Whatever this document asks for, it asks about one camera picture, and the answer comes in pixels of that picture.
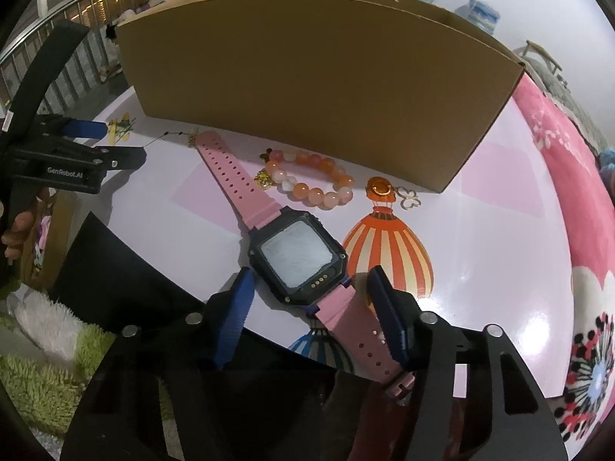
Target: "orange striped hot air balloon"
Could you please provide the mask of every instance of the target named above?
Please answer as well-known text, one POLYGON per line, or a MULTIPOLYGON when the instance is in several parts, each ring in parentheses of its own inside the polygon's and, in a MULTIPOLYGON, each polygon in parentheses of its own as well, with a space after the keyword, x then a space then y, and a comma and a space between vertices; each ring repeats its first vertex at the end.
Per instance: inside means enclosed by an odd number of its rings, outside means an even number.
POLYGON ((396 189, 387 179, 374 177, 368 181, 366 191, 373 201, 373 212, 357 223, 344 240, 348 274, 354 278, 355 288, 363 287, 372 267, 382 265, 395 289, 417 298, 430 296, 434 287, 431 261, 418 237, 393 215, 396 189))

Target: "table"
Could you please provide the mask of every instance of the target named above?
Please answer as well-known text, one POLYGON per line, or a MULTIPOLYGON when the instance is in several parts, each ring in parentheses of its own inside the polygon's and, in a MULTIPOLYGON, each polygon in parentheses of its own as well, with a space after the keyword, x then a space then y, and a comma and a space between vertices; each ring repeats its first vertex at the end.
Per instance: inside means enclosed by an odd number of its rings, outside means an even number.
MULTIPOLYGON (((195 125, 149 118, 133 89, 96 118, 109 121, 129 113, 134 119, 127 141, 145 146, 147 162, 136 172, 110 172, 100 194, 82 195, 75 230, 89 211, 131 249, 193 296, 208 297, 230 286, 247 261, 247 231, 187 136, 195 125)), ((218 130, 250 174, 263 167, 268 147, 282 144, 218 130)), ((108 144, 109 140, 100 141, 108 144)), ((408 147, 408 157, 412 148, 408 147)), ((378 172, 341 162, 356 179, 354 199, 333 210, 291 202, 270 189, 282 205, 308 209, 340 242, 371 212, 365 184, 378 172)), ((306 167, 289 173, 327 192, 331 184, 306 167)), ((452 325, 482 329, 501 325, 524 358, 546 397, 562 393, 570 359, 573 296, 568 240, 547 167, 530 130, 511 100, 442 194, 384 175, 394 186, 416 189, 422 206, 393 211, 424 245, 434 282, 431 296, 419 300, 452 325)), ((299 311, 287 311, 261 281, 247 328, 285 347, 306 350, 309 324, 299 311)), ((313 332, 323 331, 314 328, 313 332)), ((343 350, 332 342, 321 360, 334 362, 343 350)), ((342 362, 342 367, 349 366, 342 362)), ((455 395, 465 395, 463 366, 457 366, 455 395)))

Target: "pink blanket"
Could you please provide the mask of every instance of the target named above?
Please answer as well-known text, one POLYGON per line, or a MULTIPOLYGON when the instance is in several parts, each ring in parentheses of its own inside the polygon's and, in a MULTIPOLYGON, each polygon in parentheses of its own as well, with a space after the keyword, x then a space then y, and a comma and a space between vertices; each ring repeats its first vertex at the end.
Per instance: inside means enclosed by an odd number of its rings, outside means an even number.
POLYGON ((552 408, 572 458, 613 407, 615 208, 574 124, 525 75, 513 94, 549 169, 573 267, 574 340, 552 408))

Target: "metal railing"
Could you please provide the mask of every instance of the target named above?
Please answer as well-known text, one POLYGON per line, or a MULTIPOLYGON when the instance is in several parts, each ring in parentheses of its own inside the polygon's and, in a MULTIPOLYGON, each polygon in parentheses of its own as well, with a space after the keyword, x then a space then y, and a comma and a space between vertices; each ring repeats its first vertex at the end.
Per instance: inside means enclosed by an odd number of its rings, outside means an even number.
POLYGON ((106 23, 128 9, 136 10, 148 0, 66 0, 21 32, 0 53, 0 115, 4 115, 13 95, 58 21, 70 19, 90 28, 62 73, 52 82, 39 113, 64 113, 95 85, 108 78, 117 62, 115 45, 106 39, 106 23))

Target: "smartwatch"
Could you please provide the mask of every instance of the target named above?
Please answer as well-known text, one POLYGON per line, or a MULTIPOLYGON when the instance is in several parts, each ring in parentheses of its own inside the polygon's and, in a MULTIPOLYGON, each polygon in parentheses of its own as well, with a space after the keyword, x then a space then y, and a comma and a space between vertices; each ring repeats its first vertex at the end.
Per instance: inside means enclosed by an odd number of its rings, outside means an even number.
POLYGON ((391 394, 410 386, 390 354, 380 323, 351 285, 344 248, 306 211, 282 207, 247 174, 215 131, 196 147, 250 235, 250 265, 276 299, 316 316, 368 377, 392 383, 391 394))

